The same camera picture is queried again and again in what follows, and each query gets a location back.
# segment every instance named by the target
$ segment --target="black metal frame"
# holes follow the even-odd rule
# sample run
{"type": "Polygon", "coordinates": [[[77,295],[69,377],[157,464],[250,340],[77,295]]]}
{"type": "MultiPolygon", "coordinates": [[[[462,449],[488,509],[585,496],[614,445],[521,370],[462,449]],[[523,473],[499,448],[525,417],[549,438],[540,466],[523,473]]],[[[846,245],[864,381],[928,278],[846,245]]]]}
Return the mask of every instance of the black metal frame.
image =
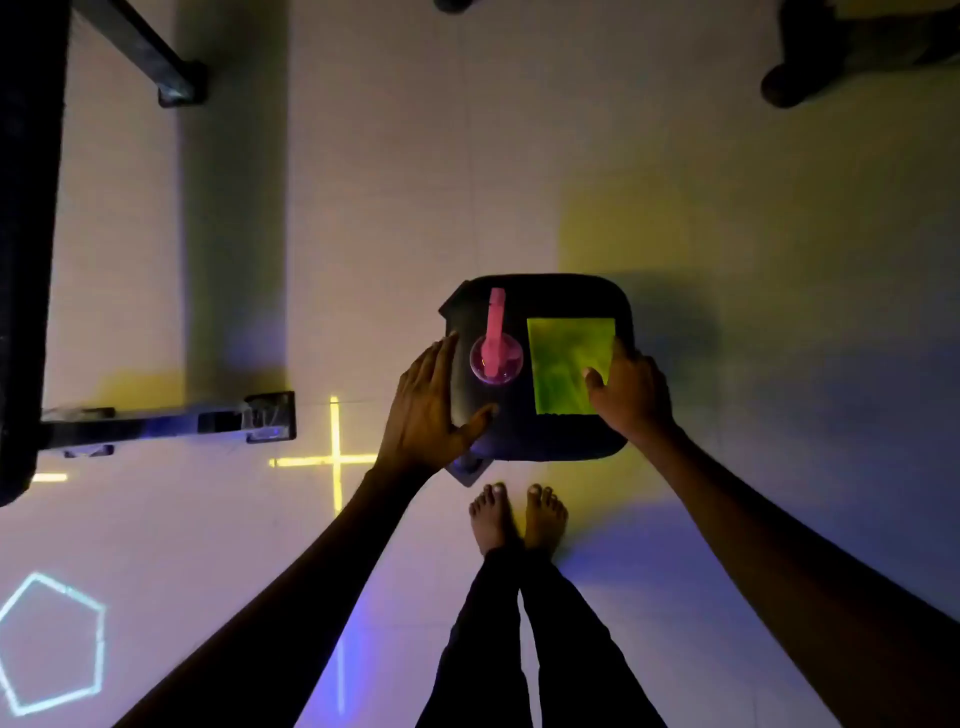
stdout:
{"type": "MultiPolygon", "coordinates": [[[[178,57],[126,0],[74,4],[156,84],[161,106],[204,102],[206,67],[178,57]]],[[[30,487],[42,449],[105,455],[112,443],[144,438],[297,436],[293,392],[139,416],[105,407],[41,419],[70,13],[70,0],[0,3],[0,506],[30,487]]]]}
{"type": "Polygon", "coordinates": [[[156,84],[162,107],[206,101],[206,66],[183,61],[126,0],[73,0],[73,7],[156,84]]]}

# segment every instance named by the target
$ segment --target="tile floor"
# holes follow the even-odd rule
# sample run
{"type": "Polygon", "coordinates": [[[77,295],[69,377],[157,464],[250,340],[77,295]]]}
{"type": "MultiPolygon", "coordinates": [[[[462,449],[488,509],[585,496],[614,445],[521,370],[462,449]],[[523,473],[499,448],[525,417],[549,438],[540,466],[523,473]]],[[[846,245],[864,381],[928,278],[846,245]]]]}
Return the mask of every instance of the tile floor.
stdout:
{"type": "MultiPolygon", "coordinates": [[[[327,454],[331,396],[344,452],[375,452],[437,307],[493,272],[616,280],[708,449],[960,616],[955,72],[771,109],[766,0],[135,5],[219,81],[163,111],[75,24],[46,405],[287,384],[300,437],[45,456],[69,480],[0,511],[0,595],[36,570],[106,604],[103,689],[0,725],[110,724],[289,564],[334,516],[331,473],[268,458],[327,454]]],[[[671,728],[836,725],[634,453],[498,477],[566,497],[563,569],[671,728]]],[[[418,497],[304,728],[413,725],[480,563],[470,496],[441,474],[418,497]]],[[[24,691],[52,689],[47,652],[3,655],[24,691]]]]}

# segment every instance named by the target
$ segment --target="leg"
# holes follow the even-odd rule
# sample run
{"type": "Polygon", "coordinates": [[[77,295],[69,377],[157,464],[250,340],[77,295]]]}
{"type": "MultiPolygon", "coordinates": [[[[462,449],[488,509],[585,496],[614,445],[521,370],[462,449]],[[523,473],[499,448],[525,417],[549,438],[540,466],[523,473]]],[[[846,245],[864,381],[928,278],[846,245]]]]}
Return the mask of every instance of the leg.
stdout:
{"type": "Polygon", "coordinates": [[[566,508],[549,488],[530,488],[520,584],[540,659],[543,728],[663,726],[610,630],[550,562],[566,517],[566,508]]]}
{"type": "Polygon", "coordinates": [[[516,606],[523,550],[503,484],[486,486],[469,512],[484,563],[450,631],[417,726],[531,728],[516,606]]]}

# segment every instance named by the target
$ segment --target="pink lever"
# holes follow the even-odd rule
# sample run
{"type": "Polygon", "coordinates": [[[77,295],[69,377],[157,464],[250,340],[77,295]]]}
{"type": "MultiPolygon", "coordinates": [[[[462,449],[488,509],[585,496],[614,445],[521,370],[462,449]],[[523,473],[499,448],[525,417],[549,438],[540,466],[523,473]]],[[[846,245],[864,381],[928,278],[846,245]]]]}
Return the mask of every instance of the pink lever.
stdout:
{"type": "Polygon", "coordinates": [[[495,377],[500,364],[507,354],[503,341],[503,312],[506,307],[507,292],[502,288],[493,288],[490,292],[490,308],[487,311],[487,338],[480,349],[483,355],[484,374],[495,377]]]}

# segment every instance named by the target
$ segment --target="yellow line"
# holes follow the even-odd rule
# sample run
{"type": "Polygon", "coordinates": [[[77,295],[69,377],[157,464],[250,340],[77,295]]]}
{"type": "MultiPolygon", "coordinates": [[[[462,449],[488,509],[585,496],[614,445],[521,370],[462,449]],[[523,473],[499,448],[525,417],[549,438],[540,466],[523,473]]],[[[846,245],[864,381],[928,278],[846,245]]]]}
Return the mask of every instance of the yellow line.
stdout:
{"type": "Polygon", "coordinates": [[[66,473],[34,473],[34,483],[65,483],[66,473]]]}
{"type": "Polygon", "coordinates": [[[330,398],[330,455],[333,458],[333,512],[344,509],[344,482],[340,459],[340,400],[330,398]]]}
{"type": "MultiPolygon", "coordinates": [[[[372,465],[376,462],[376,454],[341,455],[341,465],[372,465]]],[[[307,465],[333,465],[332,455],[314,455],[313,457],[277,457],[271,458],[271,468],[302,468],[307,465]]]]}

